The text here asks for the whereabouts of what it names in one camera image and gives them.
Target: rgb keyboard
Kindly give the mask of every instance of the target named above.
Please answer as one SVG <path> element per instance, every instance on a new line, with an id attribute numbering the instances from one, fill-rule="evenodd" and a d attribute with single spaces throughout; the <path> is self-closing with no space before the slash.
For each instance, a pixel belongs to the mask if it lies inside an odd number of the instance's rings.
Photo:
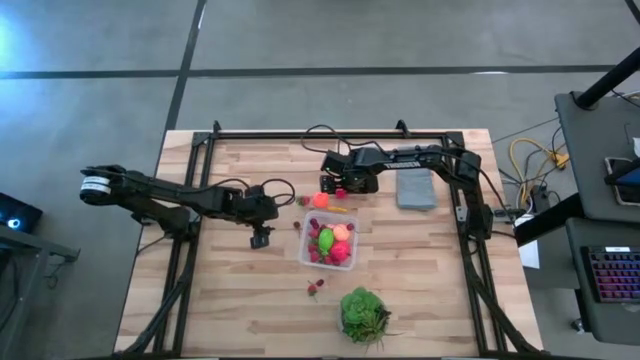
<path id="1" fill-rule="evenodd" d="M 596 301 L 640 303 L 640 248 L 585 247 L 583 255 Z"/>

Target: wooden table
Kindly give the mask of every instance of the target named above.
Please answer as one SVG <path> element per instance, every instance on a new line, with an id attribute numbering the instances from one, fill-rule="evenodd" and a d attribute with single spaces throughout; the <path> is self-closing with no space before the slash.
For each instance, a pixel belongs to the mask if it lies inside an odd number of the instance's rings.
<path id="1" fill-rule="evenodd" d="M 482 168 L 501 191 L 488 130 L 461 130 L 466 147 L 482 157 Z M 157 176 L 182 183 L 192 131 L 170 131 Z M 336 149 L 336 141 L 310 140 L 309 146 Z M 416 140 L 379 140 L 386 149 Z M 419 144 L 429 141 L 419 140 Z M 297 140 L 217 140 L 209 183 L 240 177 L 250 184 L 280 177 L 298 194 L 318 191 L 323 154 L 304 150 Z M 360 223 L 357 263 L 350 272 L 301 265 L 299 234 L 293 228 L 306 209 L 280 209 L 269 222 L 271 245 L 249 248 L 250 228 L 206 219 L 200 236 L 185 330 L 184 356 L 463 356 L 477 353 L 460 248 L 448 186 L 434 176 L 439 206 L 420 212 L 396 207 L 394 171 L 379 175 L 376 194 L 351 196 L 344 205 Z M 483 182 L 485 201 L 498 206 Z M 269 194 L 288 192 L 267 185 Z M 504 225 L 495 229 L 509 231 Z M 140 246 L 157 239 L 159 228 L 145 229 Z M 494 235 L 487 242 L 501 307 L 534 346 L 541 348 L 531 299 L 515 240 Z M 116 350 L 126 348 L 157 310 L 171 241 L 148 248 L 136 260 L 123 311 Z M 307 296 L 307 281 L 324 279 L 317 303 Z M 342 296 L 357 286 L 374 291 L 393 313 L 384 350 L 352 344 L 337 330 Z M 483 318 L 490 348 L 495 348 L 488 311 Z M 173 338 L 169 324 L 166 346 Z"/>

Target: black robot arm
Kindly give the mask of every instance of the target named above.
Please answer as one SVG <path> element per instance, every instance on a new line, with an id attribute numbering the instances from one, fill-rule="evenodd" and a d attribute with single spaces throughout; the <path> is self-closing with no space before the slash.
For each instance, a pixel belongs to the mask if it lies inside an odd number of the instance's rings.
<path id="1" fill-rule="evenodd" d="M 92 166 L 81 172 L 85 175 L 82 201 L 95 206 L 121 206 L 130 210 L 136 221 L 154 220 L 174 236 L 190 230 L 188 207 L 201 216 L 253 227 L 251 248 L 257 249 L 269 245 L 272 228 L 265 227 L 264 222 L 278 217 L 274 198 L 259 185 L 247 186 L 244 191 L 220 185 L 197 189 L 127 171 L 119 165 Z M 170 208 L 155 200 L 180 206 Z"/>
<path id="2" fill-rule="evenodd" d="M 447 158 L 453 160 L 453 166 L 449 165 Z M 443 149 L 438 145 L 391 151 L 361 147 L 351 150 L 349 155 L 329 150 L 322 170 L 331 175 L 321 177 L 320 183 L 322 190 L 328 193 L 334 193 L 338 188 L 349 193 L 375 193 L 378 191 L 376 175 L 385 170 L 430 169 L 455 189 L 462 190 L 469 208 L 465 233 L 475 238 L 489 239 L 493 213 L 482 197 L 480 165 L 480 156 L 471 151 L 460 148 Z"/>

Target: gray floor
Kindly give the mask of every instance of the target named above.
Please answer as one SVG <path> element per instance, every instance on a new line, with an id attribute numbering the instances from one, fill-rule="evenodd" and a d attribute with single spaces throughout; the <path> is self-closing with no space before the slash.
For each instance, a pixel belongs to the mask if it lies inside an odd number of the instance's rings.
<path id="1" fill-rule="evenodd" d="M 196 0 L 5 0 L 0 71 L 180 68 Z M 613 64 L 640 27 L 622 0 L 209 0 L 193 69 L 332 66 Z M 190 79 L 178 129 L 489 128 L 498 139 L 554 118 L 553 95 L 585 89 L 602 74 L 350 76 Z M 0 80 L 0 192 L 45 211 L 38 232 L 82 248 L 43 285 L 23 336 L 24 359 L 111 351 L 140 228 L 125 211 L 78 199 L 79 170 L 118 163 L 153 173 L 176 85 L 166 79 Z M 634 76 L 621 91 L 640 88 Z M 518 136 L 548 144 L 556 121 Z M 494 144 L 513 173 L 512 136 Z M 523 161 L 532 149 L 520 146 Z M 537 168 L 543 160 L 534 158 Z M 571 169 L 547 181 L 575 192 Z M 513 203 L 515 188 L 505 185 Z M 634 358 L 567 328 L 571 292 L 531 287 L 547 350 Z"/>

